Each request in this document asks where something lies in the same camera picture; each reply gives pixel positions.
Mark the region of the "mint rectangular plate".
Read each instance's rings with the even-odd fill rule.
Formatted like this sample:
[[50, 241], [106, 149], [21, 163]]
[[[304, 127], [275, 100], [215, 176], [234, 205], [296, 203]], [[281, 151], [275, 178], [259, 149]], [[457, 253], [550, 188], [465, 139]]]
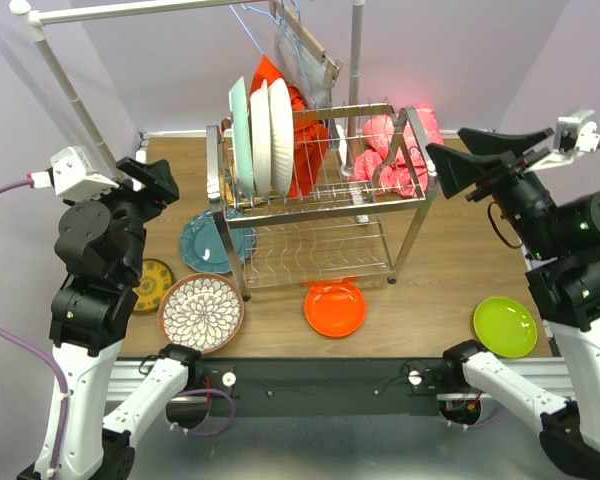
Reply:
[[243, 77], [239, 77], [229, 90], [229, 107], [236, 181], [239, 191], [245, 197], [251, 198], [255, 189], [246, 85]]

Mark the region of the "cream plate blue swirl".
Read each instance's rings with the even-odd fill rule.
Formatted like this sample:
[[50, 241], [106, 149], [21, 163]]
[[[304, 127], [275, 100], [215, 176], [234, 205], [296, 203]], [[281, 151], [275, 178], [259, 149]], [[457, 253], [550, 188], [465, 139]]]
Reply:
[[253, 178], [258, 197], [271, 189], [271, 123], [268, 83], [263, 80], [250, 95]]

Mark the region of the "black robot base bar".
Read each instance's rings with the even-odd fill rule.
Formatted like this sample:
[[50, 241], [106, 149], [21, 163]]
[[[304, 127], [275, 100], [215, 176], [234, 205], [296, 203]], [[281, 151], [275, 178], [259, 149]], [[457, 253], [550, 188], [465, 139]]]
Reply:
[[355, 415], [436, 416], [444, 399], [480, 394], [453, 362], [440, 357], [231, 358], [202, 357], [166, 375], [168, 399], [204, 386], [210, 413], [247, 417]]

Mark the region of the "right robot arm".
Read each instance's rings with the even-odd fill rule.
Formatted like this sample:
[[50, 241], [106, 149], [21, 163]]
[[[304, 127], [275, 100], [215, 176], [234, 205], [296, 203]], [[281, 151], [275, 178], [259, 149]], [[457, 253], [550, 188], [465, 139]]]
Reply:
[[449, 390], [476, 388], [538, 436], [563, 473], [600, 479], [600, 191], [557, 205], [535, 174], [548, 155], [549, 130], [499, 134], [463, 128], [464, 151], [431, 143], [446, 197], [491, 197], [539, 266], [528, 288], [564, 358], [574, 391], [566, 399], [506, 367], [477, 341], [445, 351], [440, 379]]

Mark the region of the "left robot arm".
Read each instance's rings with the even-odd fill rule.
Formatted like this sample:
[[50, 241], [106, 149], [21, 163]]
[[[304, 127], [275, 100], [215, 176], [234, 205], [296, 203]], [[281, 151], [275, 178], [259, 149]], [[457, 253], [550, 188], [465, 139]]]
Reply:
[[48, 365], [56, 377], [47, 432], [21, 479], [126, 479], [148, 427], [202, 380], [199, 352], [169, 345], [154, 372], [105, 411], [109, 381], [137, 302], [147, 222], [180, 197], [167, 160], [117, 163], [127, 179], [69, 201], [54, 251], [67, 277], [51, 302]]

